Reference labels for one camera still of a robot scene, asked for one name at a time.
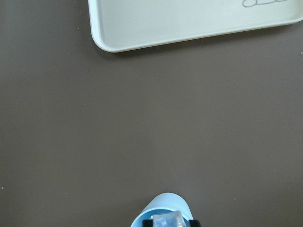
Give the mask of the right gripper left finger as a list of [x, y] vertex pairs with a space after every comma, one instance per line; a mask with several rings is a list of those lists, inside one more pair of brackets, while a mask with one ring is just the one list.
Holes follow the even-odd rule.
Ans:
[[143, 220], [142, 227], [153, 227], [153, 220], [152, 219]]

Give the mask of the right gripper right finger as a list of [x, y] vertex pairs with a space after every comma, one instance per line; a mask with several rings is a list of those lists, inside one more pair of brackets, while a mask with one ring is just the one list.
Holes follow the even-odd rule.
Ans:
[[200, 227], [200, 222], [196, 219], [189, 220], [188, 223], [189, 223], [189, 227]]

